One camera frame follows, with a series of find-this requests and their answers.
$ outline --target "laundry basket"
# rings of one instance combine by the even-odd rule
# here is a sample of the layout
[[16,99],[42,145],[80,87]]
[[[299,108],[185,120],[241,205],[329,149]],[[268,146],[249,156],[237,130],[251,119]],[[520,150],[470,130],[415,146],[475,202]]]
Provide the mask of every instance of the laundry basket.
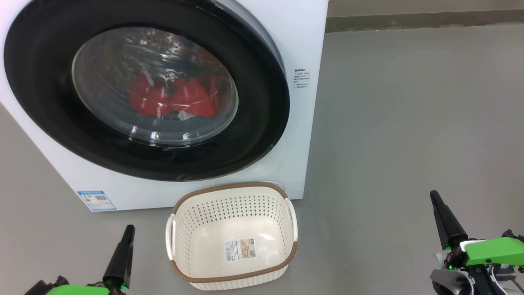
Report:
[[177,202],[166,226],[175,273],[201,290],[227,290],[278,279],[297,251],[297,218],[271,183],[202,189]]

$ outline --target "basket handle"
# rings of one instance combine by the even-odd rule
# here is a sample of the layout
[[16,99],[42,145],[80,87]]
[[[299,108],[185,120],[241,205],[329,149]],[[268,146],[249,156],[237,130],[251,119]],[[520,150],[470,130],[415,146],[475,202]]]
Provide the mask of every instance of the basket handle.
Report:
[[289,213],[291,214],[291,222],[293,222],[293,241],[298,240],[298,223],[297,223],[297,214],[294,211],[293,203],[289,198],[286,198],[286,203],[288,204]]
[[171,216],[169,216],[169,218],[167,219],[167,224],[166,224],[166,250],[167,250],[167,257],[169,257],[169,260],[174,260],[173,259],[174,249],[171,244],[171,241],[174,242],[174,232],[173,232],[173,238],[171,240],[171,230],[173,229],[175,224],[176,222],[174,221],[174,214],[171,214]]

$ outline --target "washing machine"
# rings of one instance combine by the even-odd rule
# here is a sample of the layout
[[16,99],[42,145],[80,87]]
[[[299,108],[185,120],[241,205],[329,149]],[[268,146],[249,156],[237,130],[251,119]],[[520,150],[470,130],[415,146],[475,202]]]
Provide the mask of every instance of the washing machine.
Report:
[[300,199],[327,7],[4,0],[0,101],[91,211],[239,182]]

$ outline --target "round glass window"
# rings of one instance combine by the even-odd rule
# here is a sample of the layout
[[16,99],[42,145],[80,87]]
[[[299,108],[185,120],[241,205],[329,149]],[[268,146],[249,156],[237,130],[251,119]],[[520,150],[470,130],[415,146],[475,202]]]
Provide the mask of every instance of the round glass window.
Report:
[[152,144],[191,145],[222,132],[238,107],[224,65],[196,43],[153,28],[113,29],[73,61],[85,106],[110,127]]

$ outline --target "gray floor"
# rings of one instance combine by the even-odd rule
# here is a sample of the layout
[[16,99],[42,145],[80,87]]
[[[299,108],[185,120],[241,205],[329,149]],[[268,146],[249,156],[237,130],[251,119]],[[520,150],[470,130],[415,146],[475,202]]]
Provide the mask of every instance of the gray floor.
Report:
[[[524,26],[326,35],[297,255],[279,280],[218,293],[433,294],[431,189],[472,237],[524,234],[523,52]],[[2,108],[0,138],[6,294],[98,281],[127,224],[130,295],[205,294],[170,269],[170,209],[91,213]]]

